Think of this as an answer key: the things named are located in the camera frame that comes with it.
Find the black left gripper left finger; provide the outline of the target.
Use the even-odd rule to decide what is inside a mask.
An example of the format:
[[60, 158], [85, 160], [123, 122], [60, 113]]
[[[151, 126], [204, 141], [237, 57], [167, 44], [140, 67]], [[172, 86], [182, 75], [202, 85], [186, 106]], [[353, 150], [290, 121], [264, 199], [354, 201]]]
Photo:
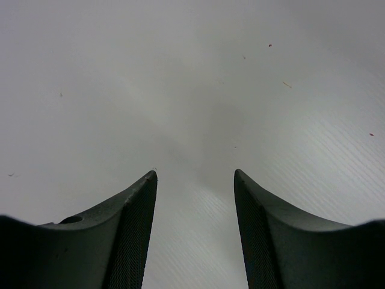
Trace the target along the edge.
[[157, 174], [65, 218], [32, 225], [1, 217], [2, 288], [141, 288]]

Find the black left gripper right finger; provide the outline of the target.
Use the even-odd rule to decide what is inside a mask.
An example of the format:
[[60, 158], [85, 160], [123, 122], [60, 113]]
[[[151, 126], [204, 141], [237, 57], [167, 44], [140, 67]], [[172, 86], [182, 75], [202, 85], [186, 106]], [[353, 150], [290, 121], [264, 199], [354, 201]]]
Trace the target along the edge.
[[250, 288], [383, 288], [384, 221], [350, 226], [318, 217], [234, 173]]

